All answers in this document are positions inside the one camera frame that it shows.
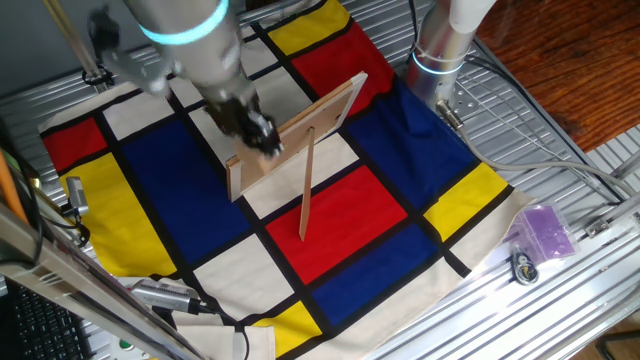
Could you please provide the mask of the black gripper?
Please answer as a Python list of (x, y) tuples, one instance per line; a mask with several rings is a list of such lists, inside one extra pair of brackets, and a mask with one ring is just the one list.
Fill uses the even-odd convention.
[(247, 147), (262, 150), (265, 156), (282, 153), (283, 144), (274, 119), (269, 115), (258, 116), (257, 95), (249, 99), (231, 97), (222, 102), (207, 101), (205, 110), (225, 135), (241, 137)]

